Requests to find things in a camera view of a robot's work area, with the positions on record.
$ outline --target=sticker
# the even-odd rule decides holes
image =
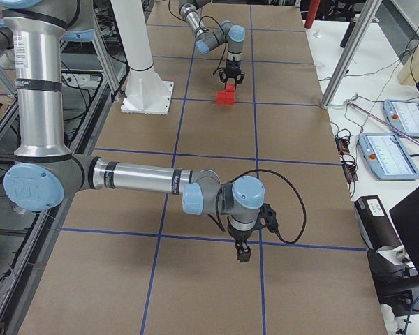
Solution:
[[[25,37],[14,36],[14,55],[16,68],[26,68],[28,66],[27,42]]]
[[[377,199],[367,199],[366,202],[368,203],[372,216],[385,216],[382,206],[378,203]]]

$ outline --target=blue cable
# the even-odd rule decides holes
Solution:
[[[408,312],[408,315],[405,320],[405,329],[402,332],[402,335],[406,335],[406,330],[408,329],[408,324],[410,323],[411,314],[413,312],[414,306],[418,303],[418,301],[419,301],[419,296],[416,299],[414,299],[414,301],[411,303],[410,311]]]

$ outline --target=metal post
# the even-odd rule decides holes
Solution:
[[[105,48],[105,42],[103,36],[101,35],[101,28],[99,27],[98,19],[96,18],[95,13],[93,12],[93,25],[95,28],[95,36],[93,39],[93,46],[95,47],[96,54],[98,55],[98,60],[101,63],[101,66],[104,70],[105,78],[107,79],[110,90],[113,94],[117,94],[119,88],[119,82],[115,69],[112,66],[112,61],[107,53]]]
[[[365,36],[372,19],[374,18],[378,7],[382,0],[367,0],[363,11],[360,14],[357,24],[352,31],[351,37],[349,38],[346,47],[344,48],[343,54],[341,54],[340,60],[338,61],[337,67],[332,74],[332,78],[329,81],[328,87],[323,94],[320,106],[323,109],[327,109],[330,102],[334,98],[335,93],[340,86],[343,76],[348,70],[349,64],[351,64],[355,52],[357,51],[360,43],[362,42],[363,36]]]
[[[9,79],[8,75],[0,66],[0,84],[3,88],[11,95],[14,96],[17,93],[15,89],[15,83]]]

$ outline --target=white pillar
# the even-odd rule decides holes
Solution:
[[[111,0],[131,72],[121,107],[126,113],[167,114],[173,82],[155,72],[141,0]]]

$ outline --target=floor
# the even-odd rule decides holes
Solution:
[[[251,261],[240,264],[229,236],[208,218],[183,214],[178,197],[83,191],[21,335],[315,334],[320,327],[362,334],[363,320],[370,334],[385,334],[328,115],[316,107],[321,91],[298,11],[209,5],[203,14],[247,28],[235,106],[214,104],[223,89],[211,76],[221,50],[197,55],[189,29],[159,2],[148,32],[156,71],[175,82],[169,114],[122,114],[120,101],[95,154],[209,168],[223,181],[248,169],[276,170],[306,203],[305,234],[295,246],[254,234]],[[292,190],[259,177],[282,235],[295,236],[302,214]]]

